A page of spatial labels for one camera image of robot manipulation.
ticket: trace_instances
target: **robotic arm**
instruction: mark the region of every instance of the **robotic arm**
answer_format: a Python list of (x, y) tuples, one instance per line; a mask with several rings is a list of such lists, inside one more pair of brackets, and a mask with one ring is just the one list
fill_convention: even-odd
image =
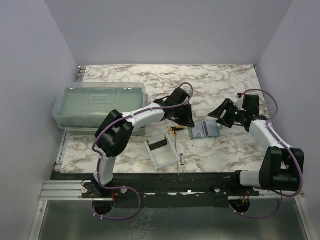
[(218, 124), (228, 128), (235, 123), (240, 124), (253, 135), (265, 152), (260, 170), (239, 171), (240, 184), (272, 191), (298, 191), (302, 181), (304, 152), (285, 143), (269, 127), (267, 118), (259, 115), (258, 95), (238, 93), (238, 97), (239, 100), (235, 103), (228, 98), (225, 99), (216, 110), (209, 113), (209, 117), (216, 118)]
[[(97, 182), (105, 186), (112, 181), (117, 156), (126, 149), (134, 130), (163, 120), (171, 120), (190, 128), (195, 126), (192, 106), (189, 104), (192, 94), (189, 95), (181, 86), (176, 88), (170, 96), (157, 99), (144, 108), (126, 113), (120, 113), (117, 110), (109, 113), (95, 134), (95, 144), (103, 151), (100, 153), (102, 154), (100, 164), (94, 173)], [(118, 131), (116, 132), (110, 126), (118, 128)]]

